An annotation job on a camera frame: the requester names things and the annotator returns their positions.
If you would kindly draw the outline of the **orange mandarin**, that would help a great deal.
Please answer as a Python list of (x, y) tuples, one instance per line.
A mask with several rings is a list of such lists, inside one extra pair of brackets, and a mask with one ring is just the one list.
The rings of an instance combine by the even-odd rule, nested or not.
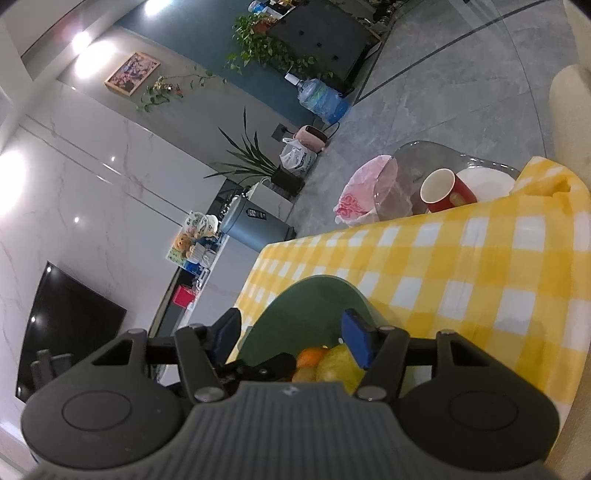
[(317, 381), (317, 369), (315, 367), (301, 367), (294, 372), (291, 381), (294, 383), (308, 383)]
[(329, 349), (324, 347), (305, 348), (297, 355), (297, 369), (317, 367), (328, 353)]

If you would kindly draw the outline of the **yellow green pear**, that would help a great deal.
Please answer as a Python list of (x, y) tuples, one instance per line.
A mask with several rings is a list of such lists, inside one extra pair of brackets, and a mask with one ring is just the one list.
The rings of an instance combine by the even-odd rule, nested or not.
[(356, 364), (356, 360), (346, 344), (339, 344), (329, 349), (329, 352), (318, 363), (315, 381), (341, 382), (346, 392), (353, 395), (365, 374), (365, 370)]

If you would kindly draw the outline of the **red box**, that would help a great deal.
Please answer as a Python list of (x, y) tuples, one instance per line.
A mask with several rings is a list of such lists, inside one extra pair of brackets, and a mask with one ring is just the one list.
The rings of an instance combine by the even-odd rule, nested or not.
[(182, 309), (188, 309), (197, 297), (197, 291), (186, 285), (178, 285), (172, 296), (172, 303)]

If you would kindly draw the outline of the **green colander bowl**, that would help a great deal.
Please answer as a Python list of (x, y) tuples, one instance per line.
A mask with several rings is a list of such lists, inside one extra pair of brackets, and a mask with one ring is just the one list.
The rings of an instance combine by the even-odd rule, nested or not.
[(342, 313), (358, 312), (376, 327), (391, 325), (348, 281), (328, 275), (308, 277), (270, 302), (238, 346), (238, 359), (256, 365), (286, 352), (297, 359), (305, 348), (332, 349), (342, 340)]

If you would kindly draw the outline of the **white marble tv console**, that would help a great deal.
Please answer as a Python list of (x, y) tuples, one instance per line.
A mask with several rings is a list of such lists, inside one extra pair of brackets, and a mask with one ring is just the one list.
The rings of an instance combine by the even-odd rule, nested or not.
[(191, 285), (190, 273), (178, 269), (165, 293), (160, 312), (150, 327), (150, 337), (170, 336), (177, 328), (191, 323), (213, 324), (236, 299), (259, 255), (256, 251), (225, 237), (211, 265), (204, 285), (194, 301), (186, 308), (172, 302), (172, 294), (179, 285)]

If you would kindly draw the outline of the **teddy bear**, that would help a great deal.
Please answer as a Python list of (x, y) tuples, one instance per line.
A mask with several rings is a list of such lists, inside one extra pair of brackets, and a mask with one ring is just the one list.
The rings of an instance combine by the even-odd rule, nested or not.
[(193, 246), (193, 240), (190, 235), (180, 233), (173, 243), (173, 248), (182, 256), (190, 255), (190, 250)]

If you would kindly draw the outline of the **black television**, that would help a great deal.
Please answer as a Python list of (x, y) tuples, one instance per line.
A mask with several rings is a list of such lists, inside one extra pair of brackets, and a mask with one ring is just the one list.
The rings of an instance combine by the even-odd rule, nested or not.
[(34, 392), (31, 364), (37, 352), (70, 354), (74, 363), (114, 339), (126, 310), (48, 262), (38, 284), (24, 334), (16, 397)]

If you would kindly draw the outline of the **yellow white checkered tablecloth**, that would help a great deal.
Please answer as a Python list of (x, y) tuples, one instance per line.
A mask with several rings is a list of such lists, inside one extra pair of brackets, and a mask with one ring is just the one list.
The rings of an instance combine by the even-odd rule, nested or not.
[(236, 301), (246, 325), (321, 274), (414, 336), (458, 331), (569, 415), (590, 345), (590, 193), (567, 167), (535, 157), (491, 202), (267, 246)]

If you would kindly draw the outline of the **red mug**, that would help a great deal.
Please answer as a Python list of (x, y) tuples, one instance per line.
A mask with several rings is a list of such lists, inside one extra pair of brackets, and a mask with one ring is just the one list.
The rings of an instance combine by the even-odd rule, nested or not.
[(431, 213), (477, 202), (473, 191), (447, 168), (435, 170), (426, 177), (420, 188), (420, 198)]

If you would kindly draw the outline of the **white plate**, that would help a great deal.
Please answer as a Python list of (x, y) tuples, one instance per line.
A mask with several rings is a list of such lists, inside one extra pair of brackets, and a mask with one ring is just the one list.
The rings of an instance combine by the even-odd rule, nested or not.
[(493, 201), (510, 194), (516, 180), (509, 174), (487, 167), (471, 167), (457, 173), (478, 202)]

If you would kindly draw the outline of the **pink small heater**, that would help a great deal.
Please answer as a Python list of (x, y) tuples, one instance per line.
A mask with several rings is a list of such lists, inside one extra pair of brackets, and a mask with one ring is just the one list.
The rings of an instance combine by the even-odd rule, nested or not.
[(294, 134), (294, 139), (315, 153), (322, 152), (328, 143), (328, 136), (323, 131), (311, 125), (304, 125), (298, 129)]

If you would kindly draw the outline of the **blue water jug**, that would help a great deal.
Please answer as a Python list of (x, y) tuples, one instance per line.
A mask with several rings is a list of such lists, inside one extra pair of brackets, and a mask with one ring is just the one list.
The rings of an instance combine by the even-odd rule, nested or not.
[(326, 125), (338, 123), (348, 113), (349, 102), (322, 80), (301, 80), (291, 73), (284, 75), (284, 79), (297, 88), (297, 100), (301, 106), (321, 118)]

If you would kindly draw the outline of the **trailing green pothos plant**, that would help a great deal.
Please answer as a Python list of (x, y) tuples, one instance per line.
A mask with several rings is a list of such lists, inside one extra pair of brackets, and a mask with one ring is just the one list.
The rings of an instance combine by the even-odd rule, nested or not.
[(335, 74), (322, 70), (318, 59), (310, 55), (297, 55), (286, 42), (269, 34), (273, 21), (270, 17), (253, 13), (240, 15), (233, 24), (232, 39), (238, 52), (228, 55), (226, 66), (242, 73), (249, 64), (270, 67), (280, 73), (291, 73), (298, 78), (331, 80)]

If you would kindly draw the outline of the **dark grey drawer cabinet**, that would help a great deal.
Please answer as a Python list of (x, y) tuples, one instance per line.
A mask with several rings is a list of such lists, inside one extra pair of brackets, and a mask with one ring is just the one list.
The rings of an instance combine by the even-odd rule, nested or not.
[(352, 86), (378, 37), (331, 1), (304, 1), (274, 23), (270, 36), (300, 59), (314, 59), (315, 76), (345, 91)]

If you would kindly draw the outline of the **framed picture on wall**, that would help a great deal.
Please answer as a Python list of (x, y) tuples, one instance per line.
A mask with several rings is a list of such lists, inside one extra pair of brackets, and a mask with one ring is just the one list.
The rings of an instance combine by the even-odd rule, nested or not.
[(119, 94), (131, 96), (160, 64), (160, 61), (146, 53), (134, 52), (104, 81), (104, 84)]

